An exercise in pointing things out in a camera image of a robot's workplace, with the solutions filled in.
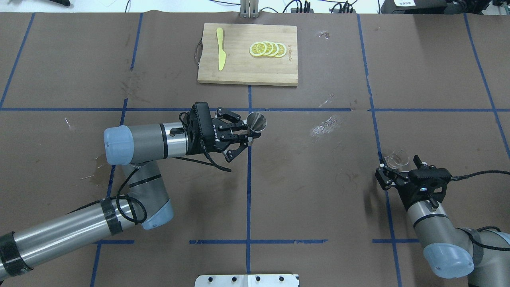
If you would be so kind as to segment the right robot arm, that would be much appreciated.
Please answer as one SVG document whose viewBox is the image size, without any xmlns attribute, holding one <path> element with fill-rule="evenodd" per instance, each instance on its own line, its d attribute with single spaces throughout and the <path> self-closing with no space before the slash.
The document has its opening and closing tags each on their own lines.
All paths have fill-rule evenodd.
<svg viewBox="0 0 510 287">
<path fill-rule="evenodd" d="M 415 169 L 399 171 L 383 158 L 375 178 L 383 190 L 397 189 L 432 272 L 444 279 L 466 277 L 470 287 L 508 287 L 509 234 L 495 226 L 456 228 L 442 205 L 450 182 L 491 171 L 452 176 L 417 155 L 413 161 Z"/>
</svg>

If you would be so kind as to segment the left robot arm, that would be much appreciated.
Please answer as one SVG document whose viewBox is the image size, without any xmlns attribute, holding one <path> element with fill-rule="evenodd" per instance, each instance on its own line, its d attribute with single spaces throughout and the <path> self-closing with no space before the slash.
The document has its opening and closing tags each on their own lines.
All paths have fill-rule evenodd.
<svg viewBox="0 0 510 287">
<path fill-rule="evenodd" d="M 232 162 L 261 136 L 266 125 L 260 112 L 250 112 L 242 119 L 218 107 L 212 116 L 208 103 L 196 102 L 179 114 L 177 122 L 105 129 L 107 162 L 125 174 L 120 187 L 62 217 L 1 236 L 1 280 L 23 275 L 133 226 L 151 230 L 168 223 L 174 211 L 158 160 L 194 162 L 193 155 L 204 155 L 204 165 L 230 172 L 215 163 L 211 153 Z"/>
</svg>

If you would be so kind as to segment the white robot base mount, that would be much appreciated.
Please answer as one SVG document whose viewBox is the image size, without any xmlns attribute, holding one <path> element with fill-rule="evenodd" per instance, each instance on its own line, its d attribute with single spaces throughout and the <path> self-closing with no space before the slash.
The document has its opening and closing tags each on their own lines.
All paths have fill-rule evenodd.
<svg viewBox="0 0 510 287">
<path fill-rule="evenodd" d="M 295 274 L 200 275 L 195 287 L 300 287 Z"/>
</svg>

